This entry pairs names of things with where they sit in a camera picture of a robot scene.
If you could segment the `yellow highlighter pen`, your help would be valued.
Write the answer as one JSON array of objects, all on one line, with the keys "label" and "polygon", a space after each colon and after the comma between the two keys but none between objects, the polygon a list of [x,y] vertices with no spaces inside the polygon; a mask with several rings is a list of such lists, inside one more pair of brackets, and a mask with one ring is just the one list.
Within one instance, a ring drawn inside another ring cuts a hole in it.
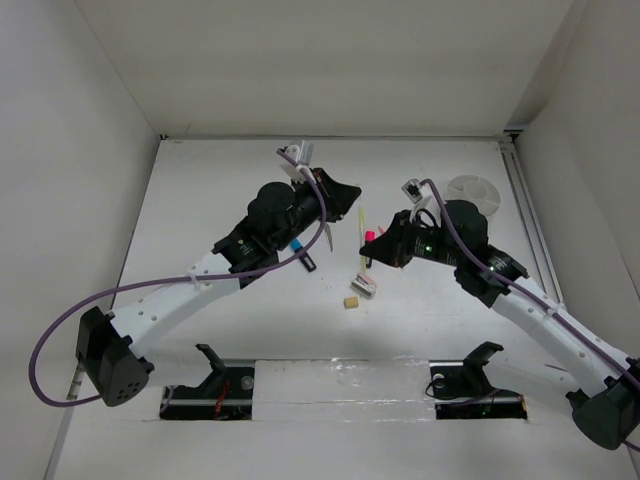
[{"label": "yellow highlighter pen", "polygon": [[[360,243],[359,246],[362,247],[365,244],[366,229],[365,229],[365,211],[364,211],[364,207],[361,204],[358,206],[358,230],[359,230],[359,243]],[[366,264],[367,264],[366,257],[359,255],[359,259],[360,259],[360,272],[365,273]]]}]

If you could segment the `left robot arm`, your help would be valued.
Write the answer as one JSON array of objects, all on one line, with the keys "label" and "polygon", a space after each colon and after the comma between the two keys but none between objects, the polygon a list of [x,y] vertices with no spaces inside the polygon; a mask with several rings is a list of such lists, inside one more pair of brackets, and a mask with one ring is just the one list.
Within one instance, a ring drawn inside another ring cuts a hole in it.
[{"label": "left robot arm", "polygon": [[108,407],[136,396],[154,369],[146,353],[163,336],[210,303],[234,294],[273,269],[280,251],[314,222],[341,220],[359,187],[333,180],[323,169],[311,182],[270,182],[248,204],[246,216],[189,269],[136,303],[80,318],[76,357]]}]

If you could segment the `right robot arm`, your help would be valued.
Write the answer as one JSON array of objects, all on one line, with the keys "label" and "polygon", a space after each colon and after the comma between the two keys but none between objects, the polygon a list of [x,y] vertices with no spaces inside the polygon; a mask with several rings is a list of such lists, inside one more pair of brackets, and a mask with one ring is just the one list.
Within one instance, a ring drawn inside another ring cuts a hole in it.
[{"label": "right robot arm", "polygon": [[448,201],[425,225],[409,210],[361,255],[394,268],[420,258],[449,265],[461,288],[510,320],[559,363],[556,399],[593,443],[615,450],[639,426],[639,361],[597,337],[549,299],[526,268],[490,245],[488,221],[463,200]]}]

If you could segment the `pink eraser in sleeve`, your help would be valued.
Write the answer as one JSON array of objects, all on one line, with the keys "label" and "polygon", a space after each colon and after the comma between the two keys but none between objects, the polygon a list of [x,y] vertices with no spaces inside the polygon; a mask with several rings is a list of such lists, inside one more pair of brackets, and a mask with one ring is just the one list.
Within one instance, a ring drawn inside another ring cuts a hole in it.
[{"label": "pink eraser in sleeve", "polygon": [[365,272],[359,272],[351,280],[351,288],[365,298],[373,298],[377,293],[377,283]]}]

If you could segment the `blue black thick highlighter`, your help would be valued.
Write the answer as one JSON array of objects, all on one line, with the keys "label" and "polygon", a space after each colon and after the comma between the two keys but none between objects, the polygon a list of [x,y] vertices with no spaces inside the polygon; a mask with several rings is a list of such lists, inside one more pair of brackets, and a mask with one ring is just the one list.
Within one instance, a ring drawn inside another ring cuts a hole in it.
[{"label": "blue black thick highlighter", "polygon": [[297,255],[297,259],[304,266],[307,272],[311,273],[317,269],[315,262],[309,256],[309,254],[302,252],[304,247],[297,238],[294,238],[293,241],[290,243],[290,248],[293,251],[293,253]]}]

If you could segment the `white round compartment container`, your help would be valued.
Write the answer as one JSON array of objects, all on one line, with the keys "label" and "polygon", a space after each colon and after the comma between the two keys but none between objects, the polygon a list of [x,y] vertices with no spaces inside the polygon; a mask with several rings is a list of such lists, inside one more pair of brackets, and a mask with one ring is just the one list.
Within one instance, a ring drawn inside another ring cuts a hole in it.
[{"label": "white round compartment container", "polygon": [[451,179],[446,188],[446,199],[471,202],[486,218],[493,217],[501,206],[497,187],[477,175],[460,175]]}]

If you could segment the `small tan eraser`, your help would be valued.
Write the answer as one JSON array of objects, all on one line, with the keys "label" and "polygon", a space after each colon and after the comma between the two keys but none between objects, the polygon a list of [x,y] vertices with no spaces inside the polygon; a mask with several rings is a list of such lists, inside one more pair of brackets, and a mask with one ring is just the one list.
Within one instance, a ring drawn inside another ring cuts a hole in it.
[{"label": "small tan eraser", "polygon": [[343,306],[345,309],[355,309],[359,306],[359,299],[357,297],[347,297],[343,300]]}]

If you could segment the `black handled scissors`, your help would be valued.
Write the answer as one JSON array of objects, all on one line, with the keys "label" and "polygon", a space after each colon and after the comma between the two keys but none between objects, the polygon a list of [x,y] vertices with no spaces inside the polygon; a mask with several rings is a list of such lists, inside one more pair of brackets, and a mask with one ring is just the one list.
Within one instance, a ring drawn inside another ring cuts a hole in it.
[{"label": "black handled scissors", "polygon": [[332,235],[332,231],[331,231],[331,226],[328,222],[326,222],[324,224],[323,227],[323,232],[324,232],[324,236],[327,240],[328,243],[328,248],[330,252],[334,251],[334,242],[333,242],[333,235]]}]

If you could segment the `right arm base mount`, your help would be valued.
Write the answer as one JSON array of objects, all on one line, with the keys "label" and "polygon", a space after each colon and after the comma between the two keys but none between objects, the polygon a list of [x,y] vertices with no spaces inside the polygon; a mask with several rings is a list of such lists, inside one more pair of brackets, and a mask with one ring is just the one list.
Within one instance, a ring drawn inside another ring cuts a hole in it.
[{"label": "right arm base mount", "polygon": [[492,386],[484,372],[504,347],[484,342],[462,360],[430,360],[425,395],[434,401],[437,420],[527,420],[524,397]]}]

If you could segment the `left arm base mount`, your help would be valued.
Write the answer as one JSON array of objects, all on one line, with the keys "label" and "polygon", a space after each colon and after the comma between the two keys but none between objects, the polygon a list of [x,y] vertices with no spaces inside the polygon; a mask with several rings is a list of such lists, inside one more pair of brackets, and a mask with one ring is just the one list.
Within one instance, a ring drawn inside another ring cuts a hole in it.
[{"label": "left arm base mount", "polygon": [[168,421],[250,421],[255,362],[225,362],[208,344],[196,344],[210,372],[197,386],[166,386],[159,418]]}]

